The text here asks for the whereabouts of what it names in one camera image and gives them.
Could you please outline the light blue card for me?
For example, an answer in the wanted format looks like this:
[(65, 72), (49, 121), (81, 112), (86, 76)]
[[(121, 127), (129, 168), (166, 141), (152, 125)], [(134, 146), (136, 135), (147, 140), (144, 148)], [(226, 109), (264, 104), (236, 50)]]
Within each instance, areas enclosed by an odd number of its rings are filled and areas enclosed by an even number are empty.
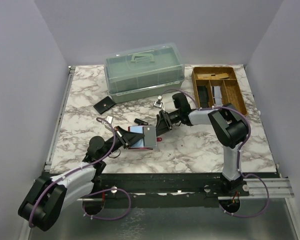
[[(138, 136), (140, 136), (141, 134), (144, 133), (144, 126), (143, 125), (134, 125), (134, 126), (130, 126), (128, 128), (128, 131), (130, 133), (134, 133), (137, 134)], [(133, 145), (131, 145), (129, 147), (130, 149), (145, 149), (145, 144), (144, 144), (144, 138), (140, 138), (136, 143), (134, 143)]]

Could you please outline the red card holder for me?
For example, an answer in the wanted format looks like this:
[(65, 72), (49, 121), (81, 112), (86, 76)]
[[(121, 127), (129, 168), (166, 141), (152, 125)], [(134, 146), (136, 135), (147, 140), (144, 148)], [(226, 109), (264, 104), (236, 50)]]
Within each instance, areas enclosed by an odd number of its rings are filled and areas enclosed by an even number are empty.
[(130, 149), (154, 149), (157, 147), (157, 143), (162, 140), (161, 137), (157, 137), (156, 127), (153, 125), (135, 125), (130, 126), (128, 131), (136, 134), (143, 134), (144, 137), (134, 143)]

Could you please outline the grey credit card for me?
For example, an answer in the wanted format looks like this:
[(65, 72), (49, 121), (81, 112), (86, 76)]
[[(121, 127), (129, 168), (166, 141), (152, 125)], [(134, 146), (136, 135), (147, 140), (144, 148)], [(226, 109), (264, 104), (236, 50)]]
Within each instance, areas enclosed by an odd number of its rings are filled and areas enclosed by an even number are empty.
[(146, 125), (143, 127), (143, 145), (145, 148), (157, 147), (157, 133), (156, 127), (153, 125)]

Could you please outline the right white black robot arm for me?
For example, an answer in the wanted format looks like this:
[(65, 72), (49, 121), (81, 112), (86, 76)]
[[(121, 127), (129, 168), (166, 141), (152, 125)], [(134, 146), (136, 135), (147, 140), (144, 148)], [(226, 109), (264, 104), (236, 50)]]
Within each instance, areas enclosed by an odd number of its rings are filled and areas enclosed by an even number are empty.
[(242, 177), (241, 149), (251, 135), (248, 119), (236, 110), (233, 104), (192, 109), (187, 94), (180, 91), (172, 96), (173, 112), (160, 110), (156, 115), (156, 135), (161, 136), (172, 130), (173, 125), (211, 125), (218, 141), (223, 146), (223, 181), (220, 191), (231, 196), (238, 190), (237, 180)]

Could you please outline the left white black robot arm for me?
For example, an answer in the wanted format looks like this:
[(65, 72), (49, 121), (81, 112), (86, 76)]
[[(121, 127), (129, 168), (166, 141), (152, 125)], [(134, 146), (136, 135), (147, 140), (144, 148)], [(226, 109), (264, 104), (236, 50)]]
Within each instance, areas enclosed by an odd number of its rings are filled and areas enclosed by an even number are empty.
[(41, 175), (30, 188), (17, 214), (31, 228), (49, 230), (58, 220), (62, 209), (80, 197), (97, 197), (101, 185), (93, 179), (106, 164), (104, 159), (121, 147), (128, 148), (144, 138), (142, 132), (130, 132), (117, 126), (108, 140), (101, 136), (90, 139), (87, 152), (79, 167), (56, 176)]

